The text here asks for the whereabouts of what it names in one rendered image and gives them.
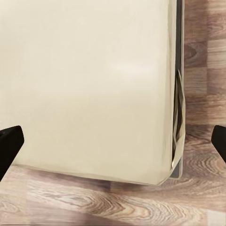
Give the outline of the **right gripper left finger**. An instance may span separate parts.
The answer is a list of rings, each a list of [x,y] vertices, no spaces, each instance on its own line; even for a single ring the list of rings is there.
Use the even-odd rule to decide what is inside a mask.
[[[24,134],[17,125],[0,130],[0,181],[24,144]]]

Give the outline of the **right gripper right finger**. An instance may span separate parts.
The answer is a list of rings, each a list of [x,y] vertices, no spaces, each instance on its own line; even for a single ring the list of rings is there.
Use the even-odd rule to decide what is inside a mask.
[[[216,125],[212,132],[211,142],[226,163],[226,127]]]

